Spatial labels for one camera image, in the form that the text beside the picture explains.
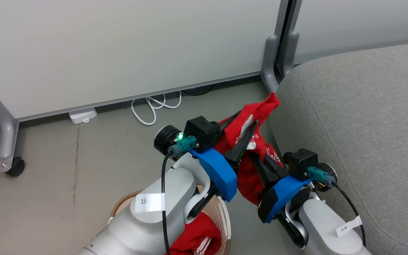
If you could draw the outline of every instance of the gray sofa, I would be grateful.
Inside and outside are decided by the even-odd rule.
[[[368,250],[408,255],[408,45],[304,63],[277,96],[270,125],[281,152],[317,152],[358,209]],[[354,219],[337,190],[321,195]]]

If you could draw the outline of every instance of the black caster wheel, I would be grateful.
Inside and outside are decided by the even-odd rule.
[[[13,158],[12,167],[5,172],[5,174],[17,177],[19,176],[24,170],[24,160],[20,157]]]

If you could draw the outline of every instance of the sofa seam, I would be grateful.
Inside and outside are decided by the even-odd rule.
[[[311,102],[311,99],[310,99],[310,97],[309,97],[309,95],[308,95],[308,93],[307,93],[307,91],[306,91],[306,89],[305,89],[305,86],[303,86],[303,83],[301,82],[301,70],[303,69],[302,67],[303,67],[303,66],[300,66],[299,68],[297,68],[297,69],[298,69],[298,80],[299,80],[299,84],[300,84],[300,86],[301,86],[301,89],[303,90],[303,92],[304,92],[304,94],[305,94],[306,100],[307,100],[309,106],[311,107],[311,110],[313,111],[314,115],[317,117],[317,120],[318,120],[318,122],[319,122],[319,127],[321,128],[321,131],[324,132],[325,136],[327,137],[328,142],[330,143],[330,147],[331,147],[331,150],[332,150],[333,155],[336,157],[336,159],[337,159],[338,164],[340,165],[340,167],[344,170],[344,171],[343,171],[343,174],[344,174],[345,177],[347,178],[347,180],[348,180],[350,186],[352,187],[352,189],[355,191],[356,199],[357,199],[357,201],[361,204],[363,212],[368,216],[369,222],[376,228],[376,230],[377,230],[379,233],[380,233],[380,231],[382,231],[382,233],[384,233],[384,234],[381,233],[383,236],[387,235],[390,239],[392,239],[392,240],[390,240],[390,241],[392,241],[392,242],[398,242],[398,243],[400,243],[400,244],[406,244],[406,245],[408,245],[407,242],[404,242],[404,241],[402,241],[402,240],[397,239],[397,238],[394,237],[392,234],[390,234],[388,231],[386,231],[385,229],[383,229],[383,228],[379,225],[379,223],[376,221],[376,219],[374,218],[374,216],[371,214],[371,211],[369,210],[369,208],[365,205],[364,202],[361,201],[359,192],[358,192],[358,190],[356,189],[355,185],[353,184],[352,179],[350,178],[350,175],[349,175],[348,172],[346,171],[345,164],[344,164],[343,160],[341,159],[341,157],[340,157],[340,155],[339,155],[339,153],[338,153],[338,150],[337,150],[337,148],[335,147],[335,144],[333,143],[332,138],[330,137],[330,134],[327,132],[327,129],[325,128],[322,119],[321,119],[320,116],[317,114],[317,111],[316,111],[314,105],[313,105],[312,102]]]

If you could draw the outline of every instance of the white label tag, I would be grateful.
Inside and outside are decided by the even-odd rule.
[[[361,218],[360,216],[357,216],[353,221],[349,221],[346,224],[344,224],[343,226],[339,227],[336,229],[336,234],[338,235],[338,237],[342,237],[344,234],[346,234],[347,232],[349,232],[349,230],[360,226],[361,224]]]
[[[164,193],[136,195],[135,213],[162,210],[166,210]]]

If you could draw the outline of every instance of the black cable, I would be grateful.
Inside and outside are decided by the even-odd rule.
[[[206,92],[203,92],[203,93],[194,94],[194,93],[186,92],[185,90],[182,90],[182,92],[184,92],[185,94],[191,95],[191,96],[202,96],[202,95],[207,94],[210,91],[212,91],[212,89],[214,89],[216,85],[217,84],[214,84],[214,85],[210,86],[210,89],[208,91],[206,91]]]
[[[349,197],[347,197],[346,193],[344,192],[343,189],[341,189],[341,187],[336,184],[336,182],[332,181],[332,184],[341,192],[341,194],[343,194],[344,198],[347,200],[348,204],[350,205],[350,207],[352,207],[353,212],[355,213],[355,215],[358,217],[358,211],[355,208],[355,206],[353,205],[352,201],[350,200]],[[362,236],[362,241],[363,241],[363,246],[366,247],[366,236],[364,235],[364,227],[363,225],[360,225],[360,229],[361,229],[361,236]]]
[[[167,155],[165,155],[165,159],[163,160],[163,165],[161,166],[161,190],[162,193],[165,192],[165,169],[166,169],[166,162],[168,161],[168,158],[170,155],[172,155],[172,151],[168,152]],[[162,221],[163,221],[163,238],[165,239],[165,248],[166,248],[166,254],[170,255],[170,243],[168,242],[168,229],[166,228],[166,205],[165,205],[165,210],[162,211]]]

